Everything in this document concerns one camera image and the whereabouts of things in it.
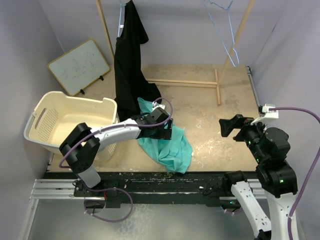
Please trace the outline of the teal t shirt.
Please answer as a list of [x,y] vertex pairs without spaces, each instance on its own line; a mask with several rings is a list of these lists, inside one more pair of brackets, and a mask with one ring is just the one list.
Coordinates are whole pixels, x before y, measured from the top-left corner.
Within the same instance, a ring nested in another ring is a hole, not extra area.
[[137,140],[143,151],[156,163],[163,165],[167,172],[184,174],[192,161],[192,146],[185,131],[172,126],[171,140],[139,138]]

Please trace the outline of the black t shirt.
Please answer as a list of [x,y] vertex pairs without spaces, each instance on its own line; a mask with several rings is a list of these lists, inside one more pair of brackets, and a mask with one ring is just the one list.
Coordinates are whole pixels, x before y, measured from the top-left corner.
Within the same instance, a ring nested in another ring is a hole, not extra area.
[[132,0],[124,7],[124,27],[116,39],[114,54],[115,101],[119,120],[125,121],[141,110],[138,98],[152,102],[161,97],[154,83],[149,83],[141,70],[141,45],[149,37]]

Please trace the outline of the light blue wire hanger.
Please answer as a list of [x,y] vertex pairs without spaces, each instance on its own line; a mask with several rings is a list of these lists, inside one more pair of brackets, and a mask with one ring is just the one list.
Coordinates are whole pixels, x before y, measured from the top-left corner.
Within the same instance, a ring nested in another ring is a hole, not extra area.
[[233,2],[233,0],[204,0],[203,6],[226,52],[227,60],[230,60],[231,65],[236,68],[240,65],[240,60],[231,18]]

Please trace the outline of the blue hanger with black shirt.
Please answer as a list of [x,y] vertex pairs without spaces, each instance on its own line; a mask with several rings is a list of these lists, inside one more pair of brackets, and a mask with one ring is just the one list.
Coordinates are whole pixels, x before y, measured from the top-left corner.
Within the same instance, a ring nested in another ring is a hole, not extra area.
[[124,28],[124,12],[125,12],[126,4],[123,3],[123,0],[119,0],[119,6],[120,6],[120,10],[119,10],[118,31],[117,31],[118,38],[120,37],[122,30]]

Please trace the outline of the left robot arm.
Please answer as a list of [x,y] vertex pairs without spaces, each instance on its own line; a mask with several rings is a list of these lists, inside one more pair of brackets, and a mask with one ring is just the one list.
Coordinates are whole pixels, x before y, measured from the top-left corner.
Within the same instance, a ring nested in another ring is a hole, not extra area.
[[161,107],[151,113],[134,115],[125,121],[102,127],[89,127],[79,123],[59,146],[68,167],[85,184],[91,196],[103,191],[100,175],[93,166],[97,153],[106,147],[127,140],[150,138],[170,140],[172,138],[172,114]]

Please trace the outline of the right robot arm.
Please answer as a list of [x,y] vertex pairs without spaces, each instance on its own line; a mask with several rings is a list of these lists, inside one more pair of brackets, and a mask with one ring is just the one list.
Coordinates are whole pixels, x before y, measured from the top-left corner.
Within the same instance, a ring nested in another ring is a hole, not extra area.
[[278,119],[277,111],[261,113],[256,119],[241,114],[231,119],[220,119],[222,137],[234,130],[236,142],[244,142],[257,162],[257,179],[264,190],[269,207],[266,215],[253,194],[249,181],[242,171],[225,174],[222,190],[235,196],[251,225],[256,240],[299,239],[293,206],[297,199],[298,183],[295,171],[286,161],[291,149],[289,136],[283,130],[267,125]]

